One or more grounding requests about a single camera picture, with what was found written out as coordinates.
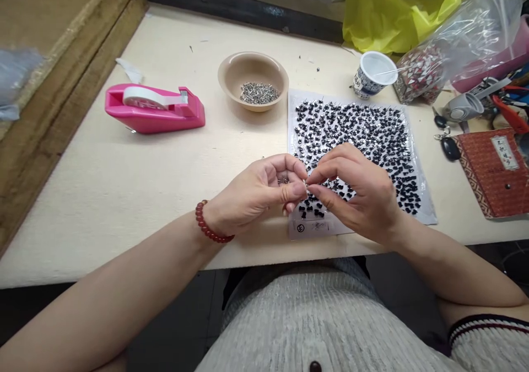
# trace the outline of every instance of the white table surface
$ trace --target white table surface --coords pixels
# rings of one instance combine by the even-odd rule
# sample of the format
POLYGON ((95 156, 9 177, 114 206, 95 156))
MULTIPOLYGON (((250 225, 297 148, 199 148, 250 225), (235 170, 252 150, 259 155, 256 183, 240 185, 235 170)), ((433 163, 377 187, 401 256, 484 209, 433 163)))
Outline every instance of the white table surface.
MULTIPOLYGON (((153 7, 150 14, 122 57, 142 70, 145 85, 188 87, 205 106, 206 126, 131 133, 104 111, 105 90, 128 82, 116 67, 0 260, 0 288, 75 281, 194 209, 199 200, 211 199, 250 162, 287 151, 286 104, 255 114, 229 103, 217 81, 226 56, 263 52, 287 70, 291 88, 354 96, 349 85, 358 58, 340 46, 177 9, 153 7)), ((436 106, 449 98, 442 95, 436 106)), ((396 103, 397 98, 388 87, 373 101, 396 103)), ((526 215, 501 221, 483 217, 460 164, 446 160, 432 137, 438 129, 431 109, 410 106, 409 114, 439 220, 434 228, 467 245, 526 238, 526 215)), ((287 219, 274 211, 207 268, 383 251, 356 234, 290 241, 287 219)))

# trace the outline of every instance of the person's left hand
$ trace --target person's left hand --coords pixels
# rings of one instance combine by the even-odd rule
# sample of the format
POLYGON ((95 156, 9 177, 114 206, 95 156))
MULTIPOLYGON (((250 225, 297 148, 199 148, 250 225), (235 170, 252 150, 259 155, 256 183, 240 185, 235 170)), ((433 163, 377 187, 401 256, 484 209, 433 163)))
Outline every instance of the person's left hand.
POLYGON ((204 220, 218 235, 240 234, 268 208, 288 215, 306 198, 305 165, 291 154, 254 161, 204 206, 204 220))

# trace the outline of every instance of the bead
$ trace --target bead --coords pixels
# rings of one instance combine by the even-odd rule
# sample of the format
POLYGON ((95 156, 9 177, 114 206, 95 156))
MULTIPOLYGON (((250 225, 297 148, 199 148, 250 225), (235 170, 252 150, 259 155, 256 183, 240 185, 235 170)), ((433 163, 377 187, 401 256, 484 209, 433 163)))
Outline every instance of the bead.
POLYGON ((200 227, 200 230, 204 233, 204 235, 210 239, 212 239, 215 242, 219 242, 222 244, 225 244, 226 242, 230 242, 234 236, 231 235, 229 237, 219 237, 217 234, 215 234, 211 229, 208 227, 207 223, 204 221, 203 216, 203 207, 205 204, 207 204, 207 200, 203 200, 202 202, 197 204, 197 207, 195 208, 195 215, 196 215, 196 221, 198 221, 198 226, 200 227))

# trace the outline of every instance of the car key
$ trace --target car key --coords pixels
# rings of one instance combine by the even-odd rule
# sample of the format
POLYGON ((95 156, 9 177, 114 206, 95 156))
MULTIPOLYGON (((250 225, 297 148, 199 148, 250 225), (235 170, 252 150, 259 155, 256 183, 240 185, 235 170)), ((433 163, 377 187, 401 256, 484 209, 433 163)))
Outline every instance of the car key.
POLYGON ((459 160, 461 158, 461 152, 457 147, 456 141, 450 137, 450 126, 448 125, 447 120, 439 115, 433 106, 431 109, 434 111, 435 125, 442 130, 442 135, 434 135, 434 139, 441 142, 442 151, 445 153, 448 160, 459 160))
POLYGON ((443 116, 441 116, 439 113, 437 113, 436 109, 433 106, 431 107, 431 109, 434 111, 435 125, 437 125, 437 127, 440 128, 441 130, 444 130, 446 127, 450 128, 447 120, 443 116))

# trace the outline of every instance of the plastic bowl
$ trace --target plastic bowl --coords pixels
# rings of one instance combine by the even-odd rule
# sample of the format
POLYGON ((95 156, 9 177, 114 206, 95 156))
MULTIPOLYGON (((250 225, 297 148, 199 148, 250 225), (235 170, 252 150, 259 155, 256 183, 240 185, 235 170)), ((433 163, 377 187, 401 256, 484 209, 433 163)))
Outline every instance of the plastic bowl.
POLYGON ((238 52, 222 61, 219 67, 219 83, 224 92, 245 109, 265 112, 287 97, 287 72, 274 58, 259 52, 238 52), (244 83, 270 84, 279 97, 267 104, 254 105, 241 101, 241 87, 244 83))

